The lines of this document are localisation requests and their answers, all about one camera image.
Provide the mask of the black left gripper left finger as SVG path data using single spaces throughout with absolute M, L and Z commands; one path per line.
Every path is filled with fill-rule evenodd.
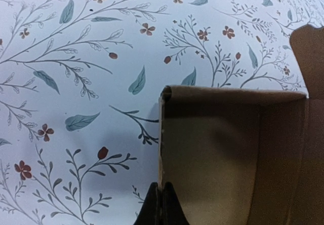
M 146 194 L 144 203 L 136 218 L 135 225 L 158 225 L 160 220 L 160 190 L 153 182 Z

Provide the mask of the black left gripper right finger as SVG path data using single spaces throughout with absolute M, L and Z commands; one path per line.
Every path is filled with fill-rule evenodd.
M 163 225 L 189 225 L 171 182 L 165 183 L 161 208 L 161 223 Z

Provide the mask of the brown cardboard box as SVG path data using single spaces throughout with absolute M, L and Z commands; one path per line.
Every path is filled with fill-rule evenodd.
M 189 224 L 323 224 L 323 29 L 290 45 L 307 92 L 163 89 L 158 187 Z

